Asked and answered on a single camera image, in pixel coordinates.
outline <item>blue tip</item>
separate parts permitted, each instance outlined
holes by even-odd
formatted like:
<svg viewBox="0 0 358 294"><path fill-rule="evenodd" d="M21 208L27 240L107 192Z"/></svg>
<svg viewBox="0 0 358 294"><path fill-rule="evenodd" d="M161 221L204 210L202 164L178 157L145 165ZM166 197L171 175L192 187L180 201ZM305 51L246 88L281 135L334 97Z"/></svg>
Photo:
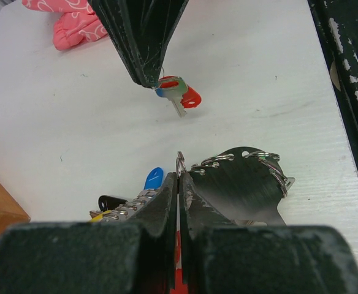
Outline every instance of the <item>blue tip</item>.
<svg viewBox="0 0 358 294"><path fill-rule="evenodd" d="M162 168L154 168L147 176L147 181L145 182L145 187L143 189L159 189L161 187L163 177L164 171Z"/></svg>

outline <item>pink fabric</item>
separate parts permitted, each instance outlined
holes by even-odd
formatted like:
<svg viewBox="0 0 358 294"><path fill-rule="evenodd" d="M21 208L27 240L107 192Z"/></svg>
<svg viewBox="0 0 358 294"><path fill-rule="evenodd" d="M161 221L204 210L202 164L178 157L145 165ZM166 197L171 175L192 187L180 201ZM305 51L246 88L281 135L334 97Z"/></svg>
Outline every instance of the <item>pink fabric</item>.
<svg viewBox="0 0 358 294"><path fill-rule="evenodd" d="M53 30L52 42L58 50L94 42L107 34L86 0L22 0L22 4L32 10L63 12Z"/></svg>

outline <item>patterned cloth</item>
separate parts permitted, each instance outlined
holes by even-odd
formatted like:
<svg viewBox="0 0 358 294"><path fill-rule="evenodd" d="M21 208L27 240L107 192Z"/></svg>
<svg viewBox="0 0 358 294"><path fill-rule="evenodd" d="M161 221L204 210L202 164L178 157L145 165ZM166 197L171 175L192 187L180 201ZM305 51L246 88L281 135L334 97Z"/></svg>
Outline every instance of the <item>patterned cloth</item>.
<svg viewBox="0 0 358 294"><path fill-rule="evenodd" d="M22 4L32 10L63 13L53 30L52 42L58 50L94 42L107 34L86 0L22 0Z"/></svg>

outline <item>scratch on table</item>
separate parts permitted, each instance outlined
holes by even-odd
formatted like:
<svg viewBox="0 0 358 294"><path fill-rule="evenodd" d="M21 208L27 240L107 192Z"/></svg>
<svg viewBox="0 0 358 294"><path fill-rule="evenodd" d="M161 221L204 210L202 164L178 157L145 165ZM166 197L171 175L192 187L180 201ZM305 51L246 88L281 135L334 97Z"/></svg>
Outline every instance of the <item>scratch on table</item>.
<svg viewBox="0 0 358 294"><path fill-rule="evenodd" d="M63 162L63 158L62 156L65 155L70 149L66 150L65 152L62 153L62 155L60 155L59 159L61 160L61 162Z"/></svg>

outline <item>white table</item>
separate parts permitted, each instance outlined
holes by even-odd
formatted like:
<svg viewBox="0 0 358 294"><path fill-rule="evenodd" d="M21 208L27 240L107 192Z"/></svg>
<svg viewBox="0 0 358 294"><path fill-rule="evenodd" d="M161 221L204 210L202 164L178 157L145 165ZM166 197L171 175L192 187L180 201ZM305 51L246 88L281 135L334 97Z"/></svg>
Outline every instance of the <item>white table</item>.
<svg viewBox="0 0 358 294"><path fill-rule="evenodd" d="M0 182L33 221L134 198L178 150L191 165L253 146L296 177L287 224L337 228L358 261L358 178L306 0L190 1L164 63L203 97L184 119L133 84L108 38L56 51L56 17L0 13Z"/></svg>

